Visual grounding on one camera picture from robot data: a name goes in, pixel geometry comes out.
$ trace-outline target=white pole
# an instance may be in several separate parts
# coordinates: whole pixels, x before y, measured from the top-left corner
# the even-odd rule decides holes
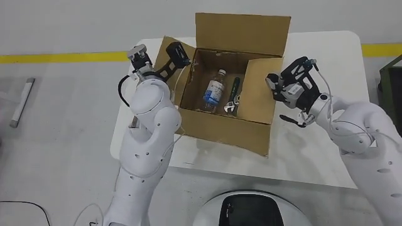
[[[18,104],[17,108],[14,111],[13,118],[11,119],[11,122],[10,122],[10,127],[15,128],[18,126],[19,118],[21,117],[21,114],[23,113],[24,106],[25,106],[26,100],[28,99],[28,96],[30,95],[33,82],[35,82],[35,78],[29,78],[26,80],[23,92],[21,94],[21,102]]]

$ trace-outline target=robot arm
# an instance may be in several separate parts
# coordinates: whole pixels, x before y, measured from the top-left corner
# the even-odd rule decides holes
[[[172,43],[166,51],[170,61],[158,71],[153,70],[144,45],[136,46],[128,53],[133,73],[139,78],[136,92],[127,103],[137,122],[127,128],[123,137],[119,157],[121,167],[104,226],[149,226],[151,198],[166,173],[174,135],[182,123],[165,82],[178,68],[190,64],[180,43]]]
[[[308,73],[312,68],[318,71],[316,61],[303,57],[280,75],[267,76],[274,99],[289,108],[301,109],[300,117],[304,118],[296,121],[280,117],[300,127],[316,122],[325,129],[339,147],[350,177],[376,209],[383,224],[402,225],[402,139],[392,120],[375,104],[350,103],[320,93]],[[333,114],[339,112],[342,114],[332,120]]]

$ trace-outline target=yellow floor line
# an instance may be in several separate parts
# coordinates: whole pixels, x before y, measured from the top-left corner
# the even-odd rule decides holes
[[[0,56],[0,63],[77,63],[77,62],[123,62],[126,51],[105,53],[61,53],[39,55]]]
[[[363,57],[398,57],[402,55],[402,44],[363,44]]]
[[[363,44],[365,58],[398,57],[402,55],[402,44]],[[77,63],[77,62],[124,62],[125,51],[104,53],[61,53],[40,55],[0,56],[0,63]]]

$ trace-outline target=cardboard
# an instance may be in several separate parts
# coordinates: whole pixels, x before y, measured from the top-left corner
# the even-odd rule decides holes
[[[184,69],[175,92],[184,129],[180,132],[268,155],[275,102],[264,79],[281,70],[289,23],[290,17],[197,13],[197,48],[183,44],[192,64]],[[164,37],[156,69],[169,60],[166,47],[174,41]],[[217,111],[204,112],[205,89],[221,68],[227,75]],[[180,70],[167,82],[170,89],[179,74]],[[234,117],[223,107],[236,77],[241,78],[241,99]]]
[[[282,58],[261,58],[249,61],[237,110],[238,118],[272,124],[275,100],[271,89],[266,85],[265,78],[267,69],[269,69],[268,72],[280,72],[282,62]]]

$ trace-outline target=plastic bottle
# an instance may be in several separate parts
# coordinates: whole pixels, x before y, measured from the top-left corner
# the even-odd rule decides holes
[[[202,110],[212,113],[216,111],[220,97],[225,89],[225,75],[226,71],[220,69],[218,74],[209,82],[208,88],[204,93],[205,104]]]

